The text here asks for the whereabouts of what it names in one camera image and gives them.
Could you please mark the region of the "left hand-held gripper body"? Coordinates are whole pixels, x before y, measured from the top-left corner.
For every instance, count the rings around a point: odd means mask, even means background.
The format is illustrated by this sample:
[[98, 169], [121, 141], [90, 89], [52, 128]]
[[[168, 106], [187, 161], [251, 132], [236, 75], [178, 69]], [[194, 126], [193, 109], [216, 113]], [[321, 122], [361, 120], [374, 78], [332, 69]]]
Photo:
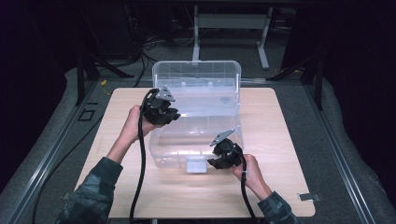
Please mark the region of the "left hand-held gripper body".
[[163, 119], [171, 118], [167, 110], [176, 99], [166, 88], [151, 89], [142, 103], [142, 112], [145, 119], [154, 125], [163, 125]]

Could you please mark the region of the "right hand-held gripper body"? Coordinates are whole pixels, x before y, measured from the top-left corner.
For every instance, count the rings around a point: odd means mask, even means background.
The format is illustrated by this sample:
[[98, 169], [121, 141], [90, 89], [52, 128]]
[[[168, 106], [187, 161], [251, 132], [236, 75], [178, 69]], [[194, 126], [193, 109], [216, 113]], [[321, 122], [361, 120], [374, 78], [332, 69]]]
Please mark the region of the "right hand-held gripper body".
[[233, 132], [234, 129], [218, 133], [209, 144], [211, 147], [214, 147], [212, 153], [216, 155], [215, 159], [225, 160], [227, 162], [227, 168], [238, 166], [242, 163], [242, 148], [228, 138]]

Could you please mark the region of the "clear plastic storage box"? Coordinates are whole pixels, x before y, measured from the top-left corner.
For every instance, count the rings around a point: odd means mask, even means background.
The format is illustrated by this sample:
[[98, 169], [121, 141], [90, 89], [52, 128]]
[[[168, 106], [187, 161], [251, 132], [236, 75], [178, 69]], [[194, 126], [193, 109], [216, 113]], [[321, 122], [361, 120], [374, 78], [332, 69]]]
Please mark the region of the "clear plastic storage box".
[[240, 108], [241, 67], [236, 61], [161, 61], [153, 86], [167, 88], [180, 117], [151, 132], [148, 151], [159, 168], [204, 173], [218, 142], [244, 145]]

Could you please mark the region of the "person's left hand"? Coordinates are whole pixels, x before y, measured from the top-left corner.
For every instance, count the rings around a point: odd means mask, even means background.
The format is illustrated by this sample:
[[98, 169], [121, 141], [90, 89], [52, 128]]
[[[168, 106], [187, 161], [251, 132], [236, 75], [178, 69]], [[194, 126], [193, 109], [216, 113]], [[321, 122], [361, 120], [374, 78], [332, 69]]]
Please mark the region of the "person's left hand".
[[[123, 140], [128, 143], [133, 143], [138, 139], [138, 121], [140, 118], [140, 106], [134, 105], [128, 114], [127, 120], [125, 121], [120, 136]], [[152, 130], [160, 128], [160, 125], [154, 125], [147, 119], [142, 121], [143, 135], [146, 136]]]

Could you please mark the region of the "person's right hand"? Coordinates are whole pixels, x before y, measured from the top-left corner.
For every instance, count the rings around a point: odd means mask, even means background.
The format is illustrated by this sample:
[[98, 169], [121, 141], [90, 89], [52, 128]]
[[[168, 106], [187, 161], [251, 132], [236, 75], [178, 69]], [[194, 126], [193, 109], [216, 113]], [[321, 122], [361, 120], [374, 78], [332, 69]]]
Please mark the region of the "person's right hand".
[[262, 173], [260, 171], [256, 158], [251, 154], [245, 154], [246, 167], [238, 165], [231, 168], [231, 172], [239, 179], [242, 174], [246, 175], [246, 186], [254, 192], [259, 192], [263, 186]]

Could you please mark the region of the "black metal stand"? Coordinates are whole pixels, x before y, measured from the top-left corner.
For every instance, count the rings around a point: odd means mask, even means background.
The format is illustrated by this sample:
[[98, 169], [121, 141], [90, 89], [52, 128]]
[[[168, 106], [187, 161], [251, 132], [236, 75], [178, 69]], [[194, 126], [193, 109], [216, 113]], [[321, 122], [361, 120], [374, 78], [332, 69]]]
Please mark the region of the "black metal stand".
[[303, 85], [314, 83], [314, 102], [319, 110], [322, 109], [322, 83], [323, 83], [323, 66], [322, 56], [314, 54], [303, 59], [301, 62], [292, 67], [283, 69], [277, 75], [267, 78], [267, 81], [279, 81], [288, 75], [291, 75], [299, 69], [303, 69], [300, 82]]
[[98, 80], [100, 77], [99, 71], [96, 67], [97, 64], [102, 65], [104, 68], [114, 73], [119, 77], [132, 77], [125, 72], [122, 72], [116, 66], [106, 62], [95, 54], [89, 52], [81, 52], [77, 60], [77, 80], [78, 80], [78, 98], [76, 105], [80, 105], [85, 98], [85, 77], [90, 80]]

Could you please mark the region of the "grey metal clip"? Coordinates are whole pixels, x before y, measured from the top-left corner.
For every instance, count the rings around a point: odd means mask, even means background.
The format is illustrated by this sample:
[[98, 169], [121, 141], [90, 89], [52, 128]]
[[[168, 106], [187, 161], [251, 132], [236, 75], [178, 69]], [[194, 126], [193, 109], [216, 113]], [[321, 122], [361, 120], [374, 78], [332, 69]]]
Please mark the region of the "grey metal clip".
[[321, 200], [321, 197], [317, 193], [298, 193], [298, 199], [300, 201], [309, 201], [309, 202], [318, 202]]

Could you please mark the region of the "white metal table frame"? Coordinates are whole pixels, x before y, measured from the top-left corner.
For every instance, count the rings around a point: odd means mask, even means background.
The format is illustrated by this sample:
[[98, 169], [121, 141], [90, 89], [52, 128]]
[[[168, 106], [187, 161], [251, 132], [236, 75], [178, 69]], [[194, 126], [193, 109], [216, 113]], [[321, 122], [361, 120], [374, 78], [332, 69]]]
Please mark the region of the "white metal table frame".
[[194, 7], [193, 14], [193, 52], [192, 59], [200, 57], [199, 29], [244, 29], [261, 30], [261, 39], [256, 43], [262, 69], [268, 70], [269, 63], [265, 52], [266, 37], [270, 30], [273, 8], [268, 7], [265, 14], [208, 14]]

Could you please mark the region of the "aluminium rail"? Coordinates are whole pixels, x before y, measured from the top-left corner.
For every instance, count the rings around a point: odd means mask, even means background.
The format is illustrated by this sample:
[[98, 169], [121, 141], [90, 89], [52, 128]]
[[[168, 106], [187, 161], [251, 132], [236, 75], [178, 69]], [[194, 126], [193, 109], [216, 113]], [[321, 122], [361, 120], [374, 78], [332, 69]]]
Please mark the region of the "aluminium rail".
[[0, 194], [0, 224], [21, 224], [29, 207], [58, 159], [66, 136], [82, 111], [82, 105], [97, 85], [89, 81], [78, 105], [78, 86], [68, 83], [61, 102], [56, 107], [44, 131]]
[[335, 138], [329, 121], [327, 120], [324, 112], [319, 109], [316, 103], [314, 89], [311, 86], [303, 86], [303, 89], [307, 95], [308, 101], [314, 107], [315, 114], [318, 117], [318, 122], [323, 129], [323, 132], [325, 132], [327, 140], [329, 141], [330, 152], [332, 153], [334, 163], [343, 180], [349, 198], [352, 201], [360, 218], [361, 224], [377, 224], [367, 202], [362, 196], [361, 188], [359, 187], [355, 176], [347, 164], [347, 160]]

